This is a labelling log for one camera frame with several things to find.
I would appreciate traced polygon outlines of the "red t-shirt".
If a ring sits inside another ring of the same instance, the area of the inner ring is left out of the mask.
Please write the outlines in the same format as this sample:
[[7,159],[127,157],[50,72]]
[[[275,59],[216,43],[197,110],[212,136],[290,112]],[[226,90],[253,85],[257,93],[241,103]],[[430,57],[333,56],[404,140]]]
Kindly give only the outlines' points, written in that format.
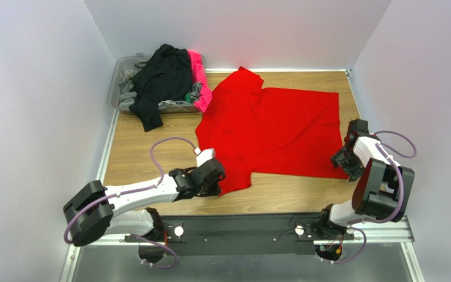
[[224,166],[225,194],[249,188],[253,173],[347,178],[331,162],[342,147],[336,92],[266,88],[239,68],[213,90],[196,135]]

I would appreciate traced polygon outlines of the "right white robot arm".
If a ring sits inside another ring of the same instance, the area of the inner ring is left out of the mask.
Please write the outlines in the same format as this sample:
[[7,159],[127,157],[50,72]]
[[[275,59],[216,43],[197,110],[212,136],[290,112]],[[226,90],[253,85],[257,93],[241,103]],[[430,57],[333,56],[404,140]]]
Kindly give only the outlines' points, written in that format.
[[324,208],[311,230],[322,239],[350,231],[354,224],[398,222],[405,215],[415,172],[402,166],[386,151],[377,136],[348,135],[345,146],[333,157],[350,181],[357,185],[350,200]]

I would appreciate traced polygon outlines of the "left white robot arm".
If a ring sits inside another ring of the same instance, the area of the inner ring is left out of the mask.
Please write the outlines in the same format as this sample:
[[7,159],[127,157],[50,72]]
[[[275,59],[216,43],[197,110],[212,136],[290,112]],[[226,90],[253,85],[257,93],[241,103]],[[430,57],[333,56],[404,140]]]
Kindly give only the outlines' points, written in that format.
[[63,207],[67,222],[63,239],[76,247],[91,244],[104,235],[136,233],[156,238],[163,224],[156,203],[172,203],[221,193],[224,166],[211,158],[197,167],[173,169],[159,179],[124,186],[104,186],[94,180],[80,189]]

